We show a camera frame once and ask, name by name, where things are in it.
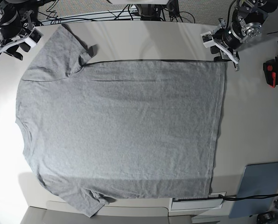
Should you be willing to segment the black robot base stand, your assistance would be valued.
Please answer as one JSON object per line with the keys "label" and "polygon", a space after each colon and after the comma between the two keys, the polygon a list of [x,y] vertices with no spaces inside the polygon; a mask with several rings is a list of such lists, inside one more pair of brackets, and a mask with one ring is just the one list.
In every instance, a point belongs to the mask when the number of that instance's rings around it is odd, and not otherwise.
{"label": "black robot base stand", "polygon": [[131,16],[138,16],[141,21],[166,21],[164,5],[137,4],[134,6],[136,7],[136,10],[131,12]]}

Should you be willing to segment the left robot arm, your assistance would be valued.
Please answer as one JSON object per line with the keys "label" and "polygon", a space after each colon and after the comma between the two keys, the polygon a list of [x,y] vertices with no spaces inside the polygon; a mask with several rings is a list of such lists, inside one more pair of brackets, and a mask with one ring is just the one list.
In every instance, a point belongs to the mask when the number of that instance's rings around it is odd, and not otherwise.
{"label": "left robot arm", "polygon": [[232,19],[219,19],[218,26],[211,32],[214,44],[210,46],[211,54],[218,54],[214,62],[233,62],[235,71],[239,70],[238,49],[250,38],[261,34],[262,25],[268,13],[262,9],[265,0],[234,0]]}

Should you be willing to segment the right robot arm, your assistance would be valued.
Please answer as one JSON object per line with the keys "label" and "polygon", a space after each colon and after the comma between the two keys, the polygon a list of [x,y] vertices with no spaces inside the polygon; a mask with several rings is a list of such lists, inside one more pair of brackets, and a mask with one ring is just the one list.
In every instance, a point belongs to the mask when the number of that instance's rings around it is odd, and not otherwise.
{"label": "right robot arm", "polygon": [[31,19],[34,11],[28,9],[30,3],[30,0],[0,0],[0,55],[23,60],[17,49],[30,51],[31,45],[26,40],[35,28]]}

